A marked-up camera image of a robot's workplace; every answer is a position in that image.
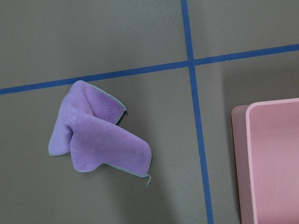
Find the purple microfiber cloth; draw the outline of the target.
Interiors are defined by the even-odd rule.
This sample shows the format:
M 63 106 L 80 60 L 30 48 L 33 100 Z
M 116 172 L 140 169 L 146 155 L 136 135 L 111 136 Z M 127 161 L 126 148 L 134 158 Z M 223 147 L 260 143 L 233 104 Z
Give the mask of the purple microfiber cloth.
M 51 156 L 71 154 L 78 172 L 102 164 L 140 178 L 150 178 L 151 148 L 118 126 L 126 112 L 115 97 L 85 81 L 76 81 L 64 97 L 51 135 Z

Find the pink plastic bin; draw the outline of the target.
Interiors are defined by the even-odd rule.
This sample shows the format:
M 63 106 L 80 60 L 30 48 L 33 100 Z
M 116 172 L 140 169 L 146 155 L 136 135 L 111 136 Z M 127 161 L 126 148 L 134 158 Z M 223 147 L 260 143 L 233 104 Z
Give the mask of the pink plastic bin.
M 241 222 L 299 221 L 299 100 L 236 106 L 231 112 Z

